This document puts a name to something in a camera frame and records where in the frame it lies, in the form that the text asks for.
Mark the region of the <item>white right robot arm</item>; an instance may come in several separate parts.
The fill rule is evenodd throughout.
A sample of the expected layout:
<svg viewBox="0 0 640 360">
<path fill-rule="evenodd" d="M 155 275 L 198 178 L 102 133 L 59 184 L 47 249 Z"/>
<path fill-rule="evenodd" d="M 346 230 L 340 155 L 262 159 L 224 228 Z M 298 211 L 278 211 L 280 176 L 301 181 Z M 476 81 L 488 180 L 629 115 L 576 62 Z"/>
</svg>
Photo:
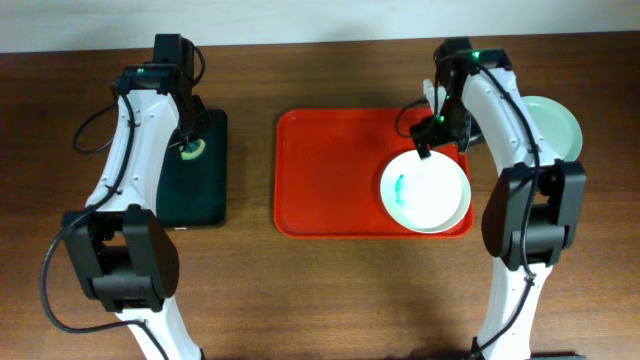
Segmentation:
<svg viewBox="0 0 640 360">
<path fill-rule="evenodd" d="M 472 359 L 529 359 L 542 287 L 575 238 L 586 171 L 548 144 L 524 104 L 505 50 L 450 38 L 434 52 L 432 114 L 409 129 L 423 159 L 453 144 L 484 140 L 498 173 L 484 210 L 482 238 L 493 259 L 487 314 Z"/>
</svg>

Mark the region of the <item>green yellow sponge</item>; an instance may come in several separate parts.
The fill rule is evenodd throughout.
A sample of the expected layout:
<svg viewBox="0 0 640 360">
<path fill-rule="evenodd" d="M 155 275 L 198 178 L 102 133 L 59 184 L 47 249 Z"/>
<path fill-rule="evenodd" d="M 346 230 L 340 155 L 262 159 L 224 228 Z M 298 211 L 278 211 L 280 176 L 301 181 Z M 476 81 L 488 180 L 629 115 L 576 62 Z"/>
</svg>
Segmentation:
<svg viewBox="0 0 640 360">
<path fill-rule="evenodd" d="M 206 142 L 203 139 L 188 142 L 179 148 L 181 159 L 184 161 L 194 160 L 204 152 L 205 147 Z"/>
</svg>

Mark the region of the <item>mint green plate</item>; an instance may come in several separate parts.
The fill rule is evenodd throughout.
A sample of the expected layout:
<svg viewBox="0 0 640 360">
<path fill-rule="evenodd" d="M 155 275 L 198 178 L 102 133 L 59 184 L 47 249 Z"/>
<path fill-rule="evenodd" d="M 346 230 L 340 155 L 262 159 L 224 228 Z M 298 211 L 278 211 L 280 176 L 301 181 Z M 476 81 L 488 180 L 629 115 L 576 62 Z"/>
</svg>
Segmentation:
<svg viewBox="0 0 640 360">
<path fill-rule="evenodd" d="M 547 97 L 525 96 L 522 101 L 549 146 L 562 160 L 576 161 L 583 145 L 576 117 L 565 106 Z"/>
</svg>

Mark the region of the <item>white plate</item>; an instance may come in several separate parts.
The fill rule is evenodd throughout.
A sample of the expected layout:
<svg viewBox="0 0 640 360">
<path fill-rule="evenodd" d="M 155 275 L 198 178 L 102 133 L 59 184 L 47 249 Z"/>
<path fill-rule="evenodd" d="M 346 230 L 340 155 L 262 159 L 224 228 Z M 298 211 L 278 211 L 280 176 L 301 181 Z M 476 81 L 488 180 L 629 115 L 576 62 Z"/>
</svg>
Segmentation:
<svg viewBox="0 0 640 360">
<path fill-rule="evenodd" d="M 419 234 L 453 229 L 471 209 L 471 186 L 461 165 L 433 151 L 422 159 L 410 150 L 384 167 L 379 195 L 386 213 L 402 228 Z"/>
</svg>

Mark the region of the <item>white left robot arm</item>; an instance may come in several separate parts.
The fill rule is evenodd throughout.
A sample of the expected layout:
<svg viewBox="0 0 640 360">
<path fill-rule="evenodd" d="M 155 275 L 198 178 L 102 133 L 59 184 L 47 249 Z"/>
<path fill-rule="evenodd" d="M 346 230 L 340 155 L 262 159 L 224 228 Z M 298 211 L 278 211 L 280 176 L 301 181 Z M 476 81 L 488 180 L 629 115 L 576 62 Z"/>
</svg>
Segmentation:
<svg viewBox="0 0 640 360">
<path fill-rule="evenodd" d="M 129 66 L 114 85 L 118 123 L 100 180 L 56 236 L 85 296 L 117 316 L 149 359 L 201 359 L 175 297 L 178 251 L 156 215 L 165 154 L 195 116 L 191 66 Z"/>
</svg>

